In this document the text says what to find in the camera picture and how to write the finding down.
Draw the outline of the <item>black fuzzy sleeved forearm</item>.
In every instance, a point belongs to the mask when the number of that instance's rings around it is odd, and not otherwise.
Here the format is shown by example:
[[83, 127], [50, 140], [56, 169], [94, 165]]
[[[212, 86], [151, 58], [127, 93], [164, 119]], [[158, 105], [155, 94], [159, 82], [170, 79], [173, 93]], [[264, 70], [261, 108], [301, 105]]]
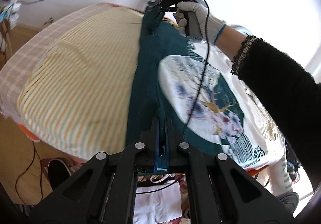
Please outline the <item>black fuzzy sleeved forearm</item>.
[[312, 187], [320, 184], [320, 85], [287, 54], [261, 38], [224, 26], [216, 46], [232, 74], [258, 97], [292, 145]]

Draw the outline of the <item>white knit gloved hand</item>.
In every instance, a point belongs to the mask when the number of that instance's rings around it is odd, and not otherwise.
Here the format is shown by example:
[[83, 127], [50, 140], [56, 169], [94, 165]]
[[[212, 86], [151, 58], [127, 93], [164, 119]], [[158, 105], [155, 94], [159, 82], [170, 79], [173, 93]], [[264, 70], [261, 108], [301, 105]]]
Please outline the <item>white knit gloved hand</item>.
[[202, 38], [208, 39], [211, 45], [215, 45], [222, 30], [226, 26], [226, 22], [216, 18], [212, 14], [209, 14], [207, 19], [208, 9], [200, 3], [181, 2], [177, 4], [177, 11], [173, 14], [181, 35], [186, 35], [187, 19], [184, 17], [184, 12], [195, 13]]

